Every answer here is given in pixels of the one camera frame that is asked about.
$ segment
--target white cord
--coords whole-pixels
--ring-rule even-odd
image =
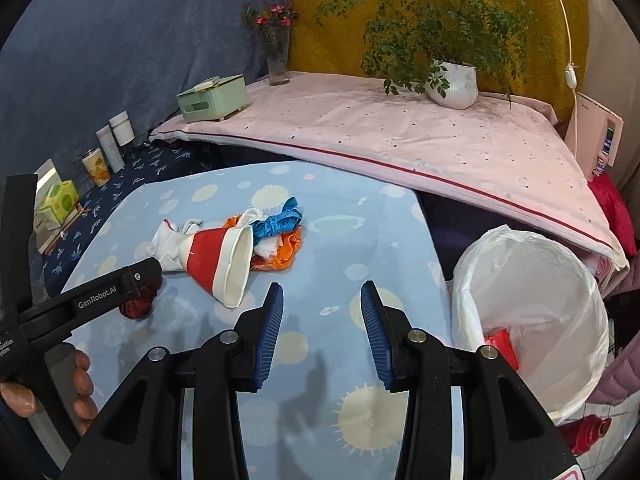
[[[569,19],[566,16],[566,9],[564,8],[564,2],[560,1],[560,7],[562,7],[562,15],[564,16],[564,24],[566,25],[566,36],[569,41],[569,63],[564,69],[564,80],[566,81],[567,86],[571,89],[571,92],[574,94],[574,110],[575,110],[575,121],[574,121],[574,157],[578,158],[578,96],[575,94],[575,88],[578,86],[577,78],[575,76],[575,67],[574,67],[574,50],[571,44],[571,31],[569,30]]]

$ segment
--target human hand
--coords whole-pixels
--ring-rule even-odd
[[[79,397],[74,401],[74,411],[80,418],[78,431],[80,434],[84,434],[96,415],[98,415],[98,408],[90,397],[94,392],[94,383],[87,373],[91,365],[89,356],[80,350],[75,350],[75,352],[76,369],[74,370],[73,381]],[[21,384],[11,381],[0,383],[0,396],[18,416],[35,415],[37,410],[36,397],[30,389]]]

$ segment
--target mustard fabric backdrop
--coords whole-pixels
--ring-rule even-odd
[[[359,7],[348,19],[328,17],[324,28],[316,24],[316,7],[323,0],[291,0],[300,18],[292,28],[289,68],[305,72],[364,75],[360,61],[366,46],[362,41],[364,21],[372,16],[374,7]],[[497,0],[509,4],[519,0]],[[560,120],[567,120],[574,108],[571,92],[564,82],[564,67],[569,56],[566,28],[558,0],[524,0],[535,12],[540,35],[551,40],[551,52],[532,46],[526,82],[516,82],[514,92],[551,103]],[[584,73],[588,46],[587,0],[564,0],[571,28],[574,64],[577,65],[578,89]],[[481,78],[481,90],[498,91]]]

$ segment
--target white flower pot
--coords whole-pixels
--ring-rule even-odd
[[[449,81],[449,88],[442,97],[435,88],[427,84],[427,94],[437,104],[456,110],[469,108],[478,99],[478,82],[476,80],[476,67],[471,65],[456,65],[442,62],[441,66],[447,69],[441,74]]]

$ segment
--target plastic bag liner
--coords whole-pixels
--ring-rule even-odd
[[[609,327],[594,277],[566,247],[506,225],[470,245],[453,272],[454,345],[475,351],[510,332],[518,373],[561,422],[587,400],[606,364]]]

